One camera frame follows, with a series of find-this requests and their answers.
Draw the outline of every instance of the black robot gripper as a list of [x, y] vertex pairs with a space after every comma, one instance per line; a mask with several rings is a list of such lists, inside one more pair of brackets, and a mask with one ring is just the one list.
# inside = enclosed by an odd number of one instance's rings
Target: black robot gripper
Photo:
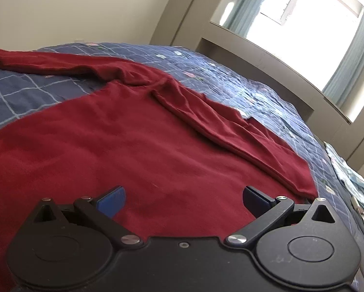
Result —
[[294, 204], [253, 187], [256, 219], [218, 237], [150, 237], [111, 220], [124, 205], [115, 187], [70, 205], [42, 199], [7, 250], [13, 292], [351, 291], [360, 250], [328, 201]]

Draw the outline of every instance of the blue quilt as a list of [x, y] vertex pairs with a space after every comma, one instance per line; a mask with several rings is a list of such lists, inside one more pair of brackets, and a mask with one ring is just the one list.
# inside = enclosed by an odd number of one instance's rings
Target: blue quilt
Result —
[[[279, 98], [268, 86], [247, 80], [203, 55], [181, 47], [89, 43], [45, 47], [38, 51], [130, 59], [173, 75], [186, 87], [238, 109], [246, 118], [253, 116], [283, 138], [308, 162], [319, 196], [328, 199], [356, 237], [359, 231], [357, 224], [335, 191], [342, 186], [327, 154], [296, 109]], [[49, 106], [91, 93], [102, 86], [95, 79], [28, 75], [0, 70], [0, 128]]]

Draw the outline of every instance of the red shirt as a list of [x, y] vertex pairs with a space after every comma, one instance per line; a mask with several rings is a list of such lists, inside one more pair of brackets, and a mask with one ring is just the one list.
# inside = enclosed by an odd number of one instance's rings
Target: red shirt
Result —
[[231, 234], [253, 220], [246, 185], [298, 203], [317, 196], [308, 164], [282, 139], [158, 69], [3, 50], [0, 68], [108, 82], [0, 130], [0, 291], [12, 286], [4, 251], [43, 197], [72, 203], [122, 185], [127, 202], [115, 220], [146, 239]]

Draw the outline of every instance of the window frame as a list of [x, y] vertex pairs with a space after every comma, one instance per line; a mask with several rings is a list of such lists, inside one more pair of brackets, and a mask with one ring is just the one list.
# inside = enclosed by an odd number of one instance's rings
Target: window frame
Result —
[[270, 16], [268, 16], [262, 12], [259, 12], [259, 13], [263, 14], [264, 16], [268, 17], [269, 19], [273, 20], [274, 22], [277, 22], [280, 25], [285, 25], [288, 17], [292, 14], [292, 12], [295, 8], [296, 3], [297, 3], [297, 0], [290, 0], [279, 19], [271, 18]]

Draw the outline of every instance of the sunlight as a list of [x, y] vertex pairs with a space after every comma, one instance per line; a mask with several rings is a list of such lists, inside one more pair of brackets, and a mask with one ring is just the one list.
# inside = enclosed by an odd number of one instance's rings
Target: sunlight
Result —
[[227, 7], [225, 8], [224, 13], [222, 14], [222, 17], [220, 19], [220, 25], [223, 26], [225, 21], [227, 20], [229, 14], [231, 13], [232, 9], [234, 7], [234, 2], [229, 2]]
[[359, 19], [338, 0], [297, 0], [284, 25], [259, 13], [247, 39], [323, 90], [358, 25]]

